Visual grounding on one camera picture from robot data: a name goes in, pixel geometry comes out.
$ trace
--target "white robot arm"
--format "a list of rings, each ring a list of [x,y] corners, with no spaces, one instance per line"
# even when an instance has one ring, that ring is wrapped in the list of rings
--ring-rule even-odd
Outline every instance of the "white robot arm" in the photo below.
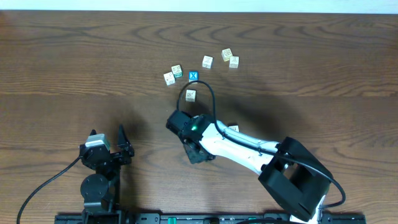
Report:
[[[210,115],[191,117],[179,110],[170,116],[166,127],[180,138],[192,164],[210,161],[216,156],[235,161],[259,175],[259,181],[277,203],[292,214],[292,222],[319,223],[320,209],[330,186],[324,176],[330,179],[333,176],[298,141],[286,138],[279,143],[256,139],[230,129],[221,121],[216,124]],[[311,165],[298,164],[293,175],[287,178],[284,172],[294,165],[292,161],[298,156]]]

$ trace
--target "wooden table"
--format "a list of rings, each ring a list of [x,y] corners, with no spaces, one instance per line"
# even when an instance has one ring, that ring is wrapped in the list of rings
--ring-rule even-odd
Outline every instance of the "wooden table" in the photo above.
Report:
[[[237,70],[222,60],[226,48]],[[166,86],[177,64],[183,77]],[[165,128],[190,70],[214,88],[224,123],[308,147],[346,190],[331,211],[396,223],[398,16],[61,11],[0,13],[0,223],[15,222],[91,129],[114,146],[119,124],[136,150],[121,174],[126,208],[280,210],[256,174],[223,158],[191,165]],[[206,111],[208,90],[193,88],[199,103],[182,107]],[[31,200],[22,223],[81,212],[80,184],[92,173],[79,162]],[[339,199],[332,187],[326,202]]]

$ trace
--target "white backdrop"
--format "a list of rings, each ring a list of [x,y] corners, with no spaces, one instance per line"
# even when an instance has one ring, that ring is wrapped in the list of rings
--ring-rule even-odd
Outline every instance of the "white backdrop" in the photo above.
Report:
[[[398,0],[0,0],[0,9],[397,14]]]

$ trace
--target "wooden cube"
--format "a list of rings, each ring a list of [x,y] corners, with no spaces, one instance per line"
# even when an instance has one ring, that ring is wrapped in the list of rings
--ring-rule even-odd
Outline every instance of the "wooden cube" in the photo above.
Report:
[[[225,49],[221,51],[221,56],[223,57],[224,62],[229,61],[232,55],[231,49]]]
[[[164,80],[166,81],[167,85],[171,85],[171,84],[175,83],[174,75],[172,72],[166,73],[163,76],[164,76]]]
[[[213,58],[209,56],[205,56],[203,58],[202,67],[203,68],[211,68],[211,64],[213,63]]]
[[[237,68],[239,65],[239,57],[237,56],[231,56],[229,59],[229,67],[230,68]]]
[[[172,72],[173,72],[174,78],[182,77],[182,69],[181,69],[180,65],[173,66]]]
[[[195,90],[187,90],[187,94],[185,95],[185,101],[195,102],[196,93],[197,92]]]
[[[196,71],[189,72],[189,78],[188,78],[189,82],[192,82],[192,81],[195,81],[195,80],[198,80],[198,79],[199,79],[199,73],[198,72],[196,72]]]
[[[231,128],[232,130],[239,132],[239,127],[238,125],[234,125],[234,126],[229,126],[229,128]]]

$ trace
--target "small wooden block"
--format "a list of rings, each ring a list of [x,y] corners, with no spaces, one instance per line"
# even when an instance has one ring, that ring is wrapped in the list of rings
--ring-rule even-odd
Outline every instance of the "small wooden block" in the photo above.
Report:
[[[231,56],[229,59],[229,67],[230,68],[237,68],[239,65],[239,57],[237,56]]]
[[[213,63],[213,58],[209,56],[205,56],[203,58],[202,67],[203,68],[211,68],[211,64]]]
[[[231,49],[225,49],[221,51],[221,56],[223,57],[224,62],[229,61],[232,55]]]
[[[196,71],[189,72],[189,78],[188,78],[189,82],[192,82],[192,81],[195,81],[195,80],[198,80],[198,79],[199,79],[199,73],[198,72],[196,72]]]
[[[172,72],[166,73],[163,76],[164,76],[164,80],[166,81],[167,85],[171,85],[171,84],[175,83],[174,75]]]
[[[176,65],[172,67],[174,78],[182,77],[181,65]]]
[[[187,90],[187,94],[185,95],[185,101],[195,102],[196,90]]]
[[[234,126],[229,126],[229,128],[231,128],[232,130],[239,132],[239,127],[238,125],[234,125]]]

